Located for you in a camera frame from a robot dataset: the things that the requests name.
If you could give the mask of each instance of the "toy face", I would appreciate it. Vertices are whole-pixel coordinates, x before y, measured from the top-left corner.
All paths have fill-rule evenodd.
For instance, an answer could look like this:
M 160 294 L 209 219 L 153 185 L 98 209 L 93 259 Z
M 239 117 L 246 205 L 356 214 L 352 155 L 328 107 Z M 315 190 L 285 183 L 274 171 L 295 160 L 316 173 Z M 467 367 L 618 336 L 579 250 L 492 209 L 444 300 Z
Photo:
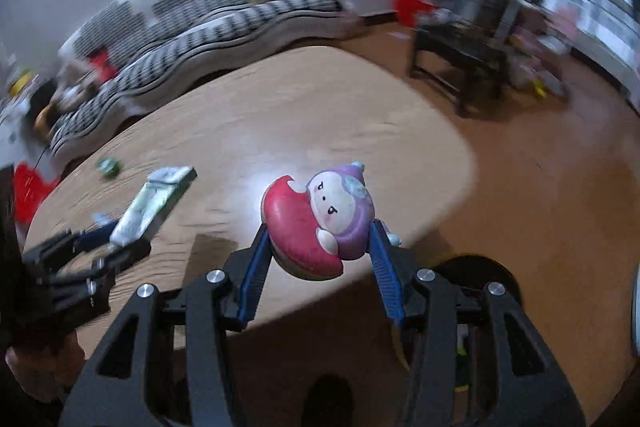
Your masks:
M 337 172 L 320 172 L 308 184 L 311 210 L 318 225 L 333 234 L 344 232 L 353 219 L 356 202 L 342 186 Z

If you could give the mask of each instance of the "purple hooded character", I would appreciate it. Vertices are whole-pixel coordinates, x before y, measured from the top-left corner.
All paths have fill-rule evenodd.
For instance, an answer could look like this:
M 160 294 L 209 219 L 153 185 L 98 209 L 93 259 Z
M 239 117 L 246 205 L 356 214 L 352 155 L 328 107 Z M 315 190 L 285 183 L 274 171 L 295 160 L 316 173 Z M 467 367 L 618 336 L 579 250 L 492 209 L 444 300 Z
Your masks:
M 362 163 L 353 162 L 320 171 L 306 185 L 318 225 L 330 233 L 318 239 L 327 246 L 335 239 L 338 256 L 345 261 L 359 259 L 367 251 L 369 225 L 375 215 L 363 171 Z

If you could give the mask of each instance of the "green object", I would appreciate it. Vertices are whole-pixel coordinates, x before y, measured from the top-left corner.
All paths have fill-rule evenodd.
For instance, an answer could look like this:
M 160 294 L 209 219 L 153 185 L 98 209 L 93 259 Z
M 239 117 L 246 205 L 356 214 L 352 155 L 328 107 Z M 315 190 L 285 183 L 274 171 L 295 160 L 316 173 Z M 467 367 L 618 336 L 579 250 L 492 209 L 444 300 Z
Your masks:
M 114 158 L 102 158 L 95 166 L 102 174 L 102 177 L 107 180 L 113 180 L 120 174 L 120 163 Z

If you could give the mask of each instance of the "sofa backrest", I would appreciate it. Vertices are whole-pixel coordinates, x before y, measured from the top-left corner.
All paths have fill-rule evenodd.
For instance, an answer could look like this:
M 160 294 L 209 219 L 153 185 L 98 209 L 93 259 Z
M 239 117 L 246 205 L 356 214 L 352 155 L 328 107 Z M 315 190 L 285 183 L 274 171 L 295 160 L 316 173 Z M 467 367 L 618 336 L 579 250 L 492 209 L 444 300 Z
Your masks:
M 116 70 L 141 51 L 180 34 L 208 14 L 248 0 L 115 0 L 71 35 L 58 51 L 63 62 L 106 50 Z

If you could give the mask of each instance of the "pink toy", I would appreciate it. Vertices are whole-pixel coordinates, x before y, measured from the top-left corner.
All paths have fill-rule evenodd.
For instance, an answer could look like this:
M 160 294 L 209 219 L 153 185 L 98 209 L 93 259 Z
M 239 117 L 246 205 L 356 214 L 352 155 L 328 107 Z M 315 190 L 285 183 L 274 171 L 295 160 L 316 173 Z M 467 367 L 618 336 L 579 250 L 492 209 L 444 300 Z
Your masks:
M 354 162 L 318 172 L 306 187 L 283 176 L 267 188 L 262 220 L 278 263 L 290 274 L 334 279 L 342 274 L 342 260 L 364 255 L 374 208 L 363 171 Z M 397 236 L 390 240 L 399 244 Z

